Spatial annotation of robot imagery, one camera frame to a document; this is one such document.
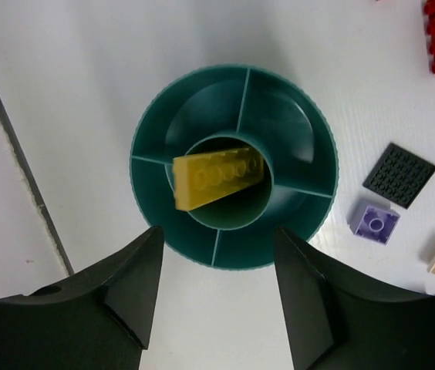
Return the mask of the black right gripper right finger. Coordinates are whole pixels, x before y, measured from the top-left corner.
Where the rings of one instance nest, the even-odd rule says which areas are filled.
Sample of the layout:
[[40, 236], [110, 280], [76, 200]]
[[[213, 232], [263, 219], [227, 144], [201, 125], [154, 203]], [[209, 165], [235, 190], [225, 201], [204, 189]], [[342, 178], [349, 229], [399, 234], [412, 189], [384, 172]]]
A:
[[379, 281], [291, 230], [275, 271], [296, 369], [435, 369], [435, 295]]

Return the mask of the long yellow lego plate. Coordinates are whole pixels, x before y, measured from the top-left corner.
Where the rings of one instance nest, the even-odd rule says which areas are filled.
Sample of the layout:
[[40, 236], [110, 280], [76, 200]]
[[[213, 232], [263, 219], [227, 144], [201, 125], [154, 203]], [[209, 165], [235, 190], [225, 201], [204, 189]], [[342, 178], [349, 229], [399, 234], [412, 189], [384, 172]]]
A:
[[174, 199], [191, 211], [257, 183], [265, 176], [263, 156], [251, 146], [175, 157]]

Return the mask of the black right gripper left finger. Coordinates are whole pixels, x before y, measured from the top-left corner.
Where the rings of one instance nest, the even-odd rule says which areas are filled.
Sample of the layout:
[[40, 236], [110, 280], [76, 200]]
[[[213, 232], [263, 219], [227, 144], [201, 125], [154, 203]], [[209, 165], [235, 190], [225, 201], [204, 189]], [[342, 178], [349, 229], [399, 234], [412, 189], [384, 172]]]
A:
[[0, 298], [0, 369], [137, 369], [164, 253], [151, 227], [120, 251], [29, 296]]

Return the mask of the black square lego plate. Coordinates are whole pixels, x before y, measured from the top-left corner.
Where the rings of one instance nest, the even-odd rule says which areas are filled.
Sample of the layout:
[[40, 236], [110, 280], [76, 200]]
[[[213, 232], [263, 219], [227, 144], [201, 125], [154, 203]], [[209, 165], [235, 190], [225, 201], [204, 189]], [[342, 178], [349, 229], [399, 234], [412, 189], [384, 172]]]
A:
[[390, 143], [363, 182], [363, 187], [408, 209], [430, 178], [435, 165]]

